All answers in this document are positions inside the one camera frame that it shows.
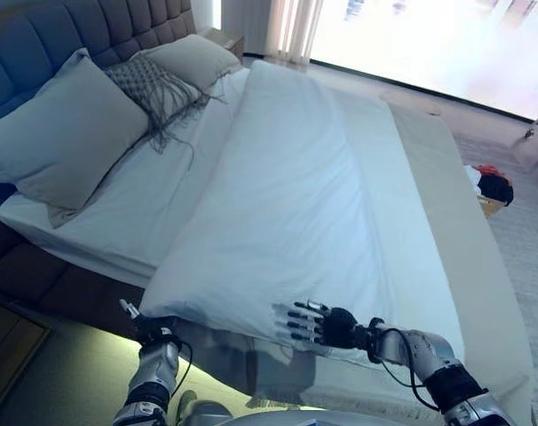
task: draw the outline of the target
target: tufted headboard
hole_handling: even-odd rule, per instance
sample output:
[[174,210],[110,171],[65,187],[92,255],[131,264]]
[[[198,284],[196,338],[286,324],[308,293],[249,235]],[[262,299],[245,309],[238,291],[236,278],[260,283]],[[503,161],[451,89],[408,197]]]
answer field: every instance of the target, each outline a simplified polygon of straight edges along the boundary
[[195,32],[190,0],[64,0],[24,11],[0,26],[0,118],[81,47],[107,67]]

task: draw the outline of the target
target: gray pillow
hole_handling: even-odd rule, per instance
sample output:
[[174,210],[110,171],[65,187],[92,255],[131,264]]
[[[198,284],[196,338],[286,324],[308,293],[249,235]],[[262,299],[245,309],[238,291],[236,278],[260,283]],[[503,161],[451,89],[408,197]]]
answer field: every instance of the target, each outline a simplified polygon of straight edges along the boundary
[[147,127],[145,112],[80,49],[0,120],[0,182],[53,207],[81,209]]
[[194,107],[203,107],[208,97],[184,83],[144,55],[138,55],[103,70],[149,117],[149,137],[159,153],[173,138],[167,126],[183,119]]
[[202,91],[206,91],[219,77],[241,69],[240,60],[231,52],[194,34],[140,54]]

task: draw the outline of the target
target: bedside table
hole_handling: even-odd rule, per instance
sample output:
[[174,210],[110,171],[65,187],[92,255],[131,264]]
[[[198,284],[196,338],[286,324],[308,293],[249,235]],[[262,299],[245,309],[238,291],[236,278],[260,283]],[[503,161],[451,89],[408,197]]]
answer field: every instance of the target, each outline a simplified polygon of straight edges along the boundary
[[0,405],[48,333],[0,301]]
[[198,34],[230,51],[239,60],[243,58],[243,47],[245,43],[243,35],[237,35],[229,31],[220,31],[216,28],[205,28]]

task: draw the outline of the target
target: black cable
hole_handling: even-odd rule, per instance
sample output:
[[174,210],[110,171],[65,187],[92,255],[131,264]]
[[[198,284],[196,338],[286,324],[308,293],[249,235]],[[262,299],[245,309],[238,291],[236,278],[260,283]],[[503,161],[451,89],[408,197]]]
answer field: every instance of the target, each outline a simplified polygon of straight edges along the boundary
[[405,349],[407,352],[407,359],[409,360],[409,378],[411,380],[411,389],[413,390],[413,394],[415,395],[415,398],[417,398],[417,400],[421,404],[430,408],[431,410],[439,411],[439,408],[437,406],[434,406],[433,404],[429,404],[427,401],[425,401],[421,397],[421,395],[419,395],[419,392],[417,391],[419,386],[415,383],[415,365],[413,361],[413,352],[411,351],[411,345],[409,344],[407,337],[401,332],[401,330],[397,328],[388,328],[379,336],[379,338],[381,339],[384,335],[386,335],[387,333],[391,331],[395,331],[397,334],[399,334],[401,336],[401,339],[403,339],[403,343],[405,344]]
[[180,379],[180,383],[178,384],[174,392],[172,392],[172,395],[177,393],[177,391],[180,389],[180,386],[182,386],[182,383],[184,383],[184,380],[186,379],[186,376],[188,375],[188,372],[190,371],[190,367],[192,366],[192,359],[194,357],[194,351],[192,350],[192,346],[190,346],[188,343],[183,342],[183,341],[180,341],[180,343],[185,345],[186,348],[188,348],[188,351],[190,352],[190,358],[188,359],[188,368],[186,369],[184,375],[182,376],[182,379]]
[[[392,379],[394,381],[396,381],[397,383],[399,383],[401,386],[405,386],[406,388],[412,388],[413,386],[411,386],[410,384],[407,384],[407,383],[403,383],[400,379],[398,379],[395,374],[385,365],[385,363],[382,361],[382,366],[384,366],[385,368],[385,371],[387,371],[388,375],[390,375],[392,377]],[[417,388],[424,388],[425,385],[424,384],[419,384],[417,386]]]

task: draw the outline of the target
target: curtain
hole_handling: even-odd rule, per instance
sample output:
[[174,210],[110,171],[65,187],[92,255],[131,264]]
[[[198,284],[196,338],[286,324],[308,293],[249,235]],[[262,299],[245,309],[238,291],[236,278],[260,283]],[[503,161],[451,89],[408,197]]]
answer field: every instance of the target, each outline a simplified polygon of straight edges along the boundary
[[265,55],[307,64],[323,1],[272,0]]

